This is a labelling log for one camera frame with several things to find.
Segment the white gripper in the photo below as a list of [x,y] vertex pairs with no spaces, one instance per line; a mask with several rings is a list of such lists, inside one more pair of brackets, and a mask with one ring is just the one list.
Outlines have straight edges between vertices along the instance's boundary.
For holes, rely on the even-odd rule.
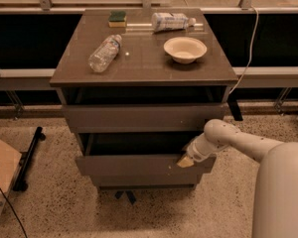
[[191,167],[194,163],[200,163],[207,159],[212,153],[219,152],[226,148],[226,145],[209,141],[205,134],[195,137],[186,146],[186,155],[183,155],[177,162],[180,168]]

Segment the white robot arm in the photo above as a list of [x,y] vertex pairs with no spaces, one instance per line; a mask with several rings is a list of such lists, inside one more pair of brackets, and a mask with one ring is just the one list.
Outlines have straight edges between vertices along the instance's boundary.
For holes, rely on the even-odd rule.
[[243,133],[223,120],[213,119],[185,146],[178,166],[191,167],[226,147],[259,163],[251,237],[298,238],[298,143]]

